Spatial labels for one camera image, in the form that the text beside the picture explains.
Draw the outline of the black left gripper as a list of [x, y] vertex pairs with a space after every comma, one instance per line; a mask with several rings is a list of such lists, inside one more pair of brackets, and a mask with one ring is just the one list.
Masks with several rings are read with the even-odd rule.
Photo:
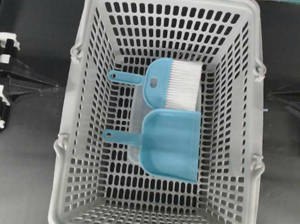
[[58, 83], [45, 75], [34, 71], [30, 66], [15, 58], [20, 50], [20, 43], [15, 33], [0, 32], [0, 65], [6, 64], [6, 75], [26, 81], [37, 82], [39, 84], [19, 84], [7, 83], [6, 86], [1, 82], [5, 75], [0, 70], [0, 128], [4, 128], [7, 119], [8, 108], [16, 99], [22, 95], [57, 92]]

